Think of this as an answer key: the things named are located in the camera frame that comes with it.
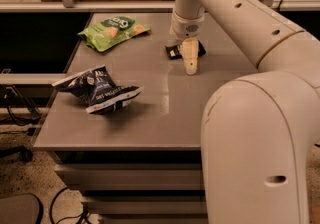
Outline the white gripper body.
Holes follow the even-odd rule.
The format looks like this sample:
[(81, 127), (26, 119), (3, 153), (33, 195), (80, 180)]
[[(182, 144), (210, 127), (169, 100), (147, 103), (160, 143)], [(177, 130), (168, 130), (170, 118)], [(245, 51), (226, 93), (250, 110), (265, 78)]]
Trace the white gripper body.
[(171, 28), (178, 38), (196, 37), (204, 22), (204, 13), (172, 13)]

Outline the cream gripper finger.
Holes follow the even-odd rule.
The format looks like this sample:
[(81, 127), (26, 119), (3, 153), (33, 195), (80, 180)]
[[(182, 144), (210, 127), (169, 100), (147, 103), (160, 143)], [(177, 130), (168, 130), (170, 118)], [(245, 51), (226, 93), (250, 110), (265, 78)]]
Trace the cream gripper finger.
[(199, 43), (196, 37), (186, 38), (182, 42), (182, 57), (188, 75), (194, 75), (197, 72), (198, 50)]

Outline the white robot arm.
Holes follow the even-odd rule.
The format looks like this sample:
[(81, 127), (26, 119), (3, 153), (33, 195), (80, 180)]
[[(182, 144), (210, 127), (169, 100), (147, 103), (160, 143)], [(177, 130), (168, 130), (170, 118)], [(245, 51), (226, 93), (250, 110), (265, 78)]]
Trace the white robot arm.
[(309, 224), (320, 138), (319, 42), (258, 0), (176, 0), (174, 30), (210, 14), (256, 73), (220, 87), (201, 123), (209, 224)]

